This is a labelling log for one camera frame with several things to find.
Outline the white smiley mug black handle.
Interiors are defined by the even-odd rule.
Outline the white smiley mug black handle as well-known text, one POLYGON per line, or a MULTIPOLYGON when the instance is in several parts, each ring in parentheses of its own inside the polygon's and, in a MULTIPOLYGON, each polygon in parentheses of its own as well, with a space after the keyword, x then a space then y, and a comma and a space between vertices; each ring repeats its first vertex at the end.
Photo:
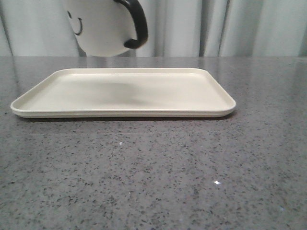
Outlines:
POLYGON ((145 13, 137 0, 64 0, 80 48, 89 56, 113 57, 148 40, 145 13))

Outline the cream rectangular plastic tray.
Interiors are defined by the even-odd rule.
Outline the cream rectangular plastic tray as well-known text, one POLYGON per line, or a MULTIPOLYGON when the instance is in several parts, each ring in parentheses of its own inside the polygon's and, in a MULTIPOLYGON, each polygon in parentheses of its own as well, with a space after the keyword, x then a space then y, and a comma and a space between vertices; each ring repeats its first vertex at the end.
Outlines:
POLYGON ((196 68, 63 69, 11 103, 23 118, 223 117, 235 107, 211 74, 196 68))

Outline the grey pleated curtain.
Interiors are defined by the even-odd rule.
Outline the grey pleated curtain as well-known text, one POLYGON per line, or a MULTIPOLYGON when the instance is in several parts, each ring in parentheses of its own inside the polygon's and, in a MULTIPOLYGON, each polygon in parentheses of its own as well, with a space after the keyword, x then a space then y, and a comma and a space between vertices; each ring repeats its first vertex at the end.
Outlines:
MULTIPOLYGON (((127 57, 304 57, 304 0, 142 0, 149 38, 127 57)), ((84 57, 60 0, 3 0, 2 56, 84 57)))

